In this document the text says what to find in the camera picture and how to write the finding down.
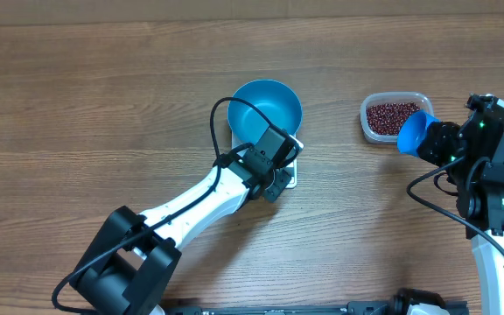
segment white container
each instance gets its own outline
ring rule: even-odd
[[[367,109],[385,103],[414,102],[419,108],[434,116],[433,106],[427,96],[418,92],[384,92],[371,94],[360,105],[360,125],[363,128],[365,138],[371,144],[395,144],[398,136],[379,135],[368,127]]]

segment blue cup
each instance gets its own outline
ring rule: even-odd
[[[276,80],[253,80],[239,88],[233,97],[252,103],[273,124],[290,135],[303,121],[303,108],[295,92]],[[228,125],[243,143],[256,144],[268,124],[252,108],[238,101],[228,104]]]
[[[438,122],[438,119],[422,110],[411,115],[403,124],[398,135],[398,150],[400,153],[419,158],[417,148],[425,139],[427,128],[434,122]]]

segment white arm segment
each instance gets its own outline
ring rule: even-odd
[[[168,214],[177,212],[182,207],[199,198],[214,183],[217,175],[217,167],[196,186],[190,188],[176,199],[149,210],[141,212],[147,219],[148,227],[161,221]],[[221,217],[233,214],[246,200],[249,189],[238,177],[227,168],[221,169],[220,180],[216,189],[203,199],[197,206],[181,214],[170,224],[164,224],[155,230],[155,233],[163,239],[172,238],[176,242],[176,248],[182,249],[199,233]],[[137,248],[134,251],[143,259],[144,254]]]
[[[492,237],[504,248],[504,233]],[[483,314],[504,315],[504,257],[479,235],[472,238],[472,252],[478,265]]]

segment wood grain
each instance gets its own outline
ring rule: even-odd
[[[257,78],[303,103],[298,187],[208,228],[165,298],[322,305],[408,286],[480,313],[464,229],[405,193],[431,165],[366,143],[359,107],[416,90],[462,123],[468,92],[504,99],[504,15],[0,28],[0,314],[56,313],[53,286],[111,211],[201,180],[212,104]],[[226,112],[216,123],[226,149]],[[416,191],[454,208],[431,183]]]
[[[504,0],[0,0],[0,26],[500,13]]]

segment red bean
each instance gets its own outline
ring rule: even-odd
[[[368,127],[379,135],[397,136],[403,123],[418,110],[413,101],[372,106],[367,108]]]

